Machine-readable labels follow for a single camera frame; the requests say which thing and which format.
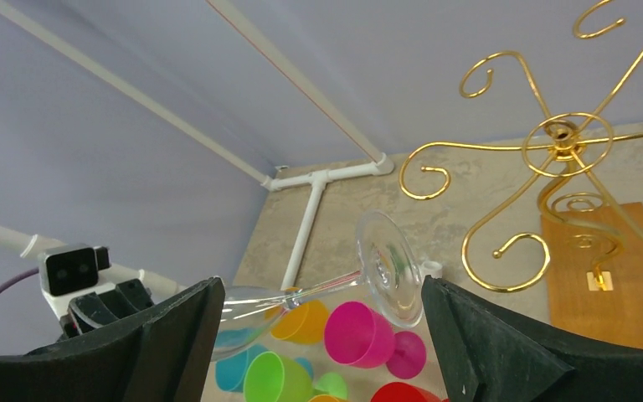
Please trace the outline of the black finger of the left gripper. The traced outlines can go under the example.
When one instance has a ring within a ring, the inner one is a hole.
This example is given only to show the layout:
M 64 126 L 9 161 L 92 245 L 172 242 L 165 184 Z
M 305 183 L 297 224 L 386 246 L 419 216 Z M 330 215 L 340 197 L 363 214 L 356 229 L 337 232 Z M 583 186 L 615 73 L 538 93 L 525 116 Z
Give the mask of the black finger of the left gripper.
M 59 340 L 91 332 L 153 306 L 149 290 L 138 279 L 116 284 L 113 290 L 101 294 L 74 297 L 59 319 L 63 331 Z

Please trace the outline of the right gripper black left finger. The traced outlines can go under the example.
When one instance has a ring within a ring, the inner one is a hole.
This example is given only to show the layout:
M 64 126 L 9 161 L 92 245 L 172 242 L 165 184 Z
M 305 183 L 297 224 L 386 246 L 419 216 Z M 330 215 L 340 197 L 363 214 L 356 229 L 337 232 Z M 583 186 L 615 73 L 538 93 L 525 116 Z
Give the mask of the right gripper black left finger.
M 212 277 L 84 335 L 0 356 L 0 401 L 200 401 L 224 297 Z

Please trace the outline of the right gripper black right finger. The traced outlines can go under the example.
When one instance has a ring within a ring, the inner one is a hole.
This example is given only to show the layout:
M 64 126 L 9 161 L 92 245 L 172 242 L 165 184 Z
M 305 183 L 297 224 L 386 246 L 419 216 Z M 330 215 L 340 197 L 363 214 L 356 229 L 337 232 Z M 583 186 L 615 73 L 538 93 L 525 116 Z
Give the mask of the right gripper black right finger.
M 451 401 L 643 401 L 643 349 L 567 332 L 444 279 L 424 315 Z

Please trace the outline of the blue wine glass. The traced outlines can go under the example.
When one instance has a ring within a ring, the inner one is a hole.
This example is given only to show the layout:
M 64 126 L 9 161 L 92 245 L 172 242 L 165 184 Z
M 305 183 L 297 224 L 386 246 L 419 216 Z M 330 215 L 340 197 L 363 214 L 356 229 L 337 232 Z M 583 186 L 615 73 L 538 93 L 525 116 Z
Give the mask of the blue wine glass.
M 216 347 L 232 347 L 238 341 L 245 340 L 249 330 L 223 330 L 217 336 Z M 253 343 L 249 348 L 220 359 L 215 364 L 215 382 L 218 387 L 226 392 L 242 393 L 244 377 L 252 361 L 269 349 L 261 343 Z

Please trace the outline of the red wine glass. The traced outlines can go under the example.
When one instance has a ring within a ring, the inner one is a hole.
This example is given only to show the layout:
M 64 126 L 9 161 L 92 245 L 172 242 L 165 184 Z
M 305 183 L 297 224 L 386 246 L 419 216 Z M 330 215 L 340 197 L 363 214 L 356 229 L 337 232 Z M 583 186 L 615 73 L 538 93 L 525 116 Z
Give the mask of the red wine glass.
M 380 387 L 371 402 L 446 402 L 438 395 L 412 384 L 392 382 Z

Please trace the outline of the green wine glass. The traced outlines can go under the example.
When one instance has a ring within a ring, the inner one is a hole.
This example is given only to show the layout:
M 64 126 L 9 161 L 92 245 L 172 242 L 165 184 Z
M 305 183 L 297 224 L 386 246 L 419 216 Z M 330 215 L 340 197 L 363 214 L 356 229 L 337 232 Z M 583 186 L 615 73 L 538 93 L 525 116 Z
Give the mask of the green wine glass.
M 305 402 L 331 394 L 349 401 L 349 387 L 340 374 L 328 372 L 314 379 L 303 362 L 271 351 L 258 355 L 244 377 L 244 400 Z

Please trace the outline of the clear wine glass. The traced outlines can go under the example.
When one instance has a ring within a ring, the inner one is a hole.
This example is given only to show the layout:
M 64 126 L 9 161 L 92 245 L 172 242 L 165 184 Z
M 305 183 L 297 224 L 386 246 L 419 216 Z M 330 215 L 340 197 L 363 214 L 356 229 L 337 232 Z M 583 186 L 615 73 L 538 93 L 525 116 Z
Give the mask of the clear wine glass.
M 231 358 L 253 346 L 288 312 L 339 291 L 366 286 L 381 315 L 396 327 L 413 328 L 423 316 L 422 280 L 403 231 L 384 212 L 365 212 L 356 226 L 360 267 L 314 286 L 273 290 L 226 285 L 213 360 Z

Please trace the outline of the pink wine glass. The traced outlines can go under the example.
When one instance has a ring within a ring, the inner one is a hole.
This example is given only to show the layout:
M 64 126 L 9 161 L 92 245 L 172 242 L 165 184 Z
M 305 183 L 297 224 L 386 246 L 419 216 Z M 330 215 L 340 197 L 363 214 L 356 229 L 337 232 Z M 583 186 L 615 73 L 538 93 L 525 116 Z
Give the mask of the pink wine glass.
M 324 328 L 323 344 L 330 359 L 361 369 L 380 366 L 399 379 L 419 375 L 428 353 L 412 331 L 396 331 L 389 321 L 360 301 L 336 307 Z

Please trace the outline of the yellow wine glass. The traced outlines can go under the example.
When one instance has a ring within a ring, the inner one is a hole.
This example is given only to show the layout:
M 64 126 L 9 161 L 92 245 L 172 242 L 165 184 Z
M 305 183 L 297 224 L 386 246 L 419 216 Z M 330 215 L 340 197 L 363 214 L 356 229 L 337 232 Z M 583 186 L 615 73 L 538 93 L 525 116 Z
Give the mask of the yellow wine glass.
M 324 330 L 330 312 L 327 306 L 318 300 L 301 304 L 298 308 L 285 313 L 271 328 L 274 339 L 312 345 L 324 338 Z

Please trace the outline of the orange wine glass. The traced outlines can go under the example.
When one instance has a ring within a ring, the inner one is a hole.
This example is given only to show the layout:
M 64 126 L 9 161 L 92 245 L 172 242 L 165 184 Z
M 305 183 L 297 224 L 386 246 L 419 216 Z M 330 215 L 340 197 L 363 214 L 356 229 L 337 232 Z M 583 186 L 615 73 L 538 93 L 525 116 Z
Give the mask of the orange wine glass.
M 308 402 L 347 402 L 343 398 L 331 394 L 318 394 L 308 400 Z

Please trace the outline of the green faucet with white elbow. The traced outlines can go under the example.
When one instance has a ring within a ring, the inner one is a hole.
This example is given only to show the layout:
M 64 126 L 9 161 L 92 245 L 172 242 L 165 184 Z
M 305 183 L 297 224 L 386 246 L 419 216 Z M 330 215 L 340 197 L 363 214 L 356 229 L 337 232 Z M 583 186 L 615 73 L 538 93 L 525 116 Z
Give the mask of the green faucet with white elbow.
M 425 260 L 420 264 L 419 271 L 422 277 L 439 279 L 443 277 L 444 266 L 438 261 Z

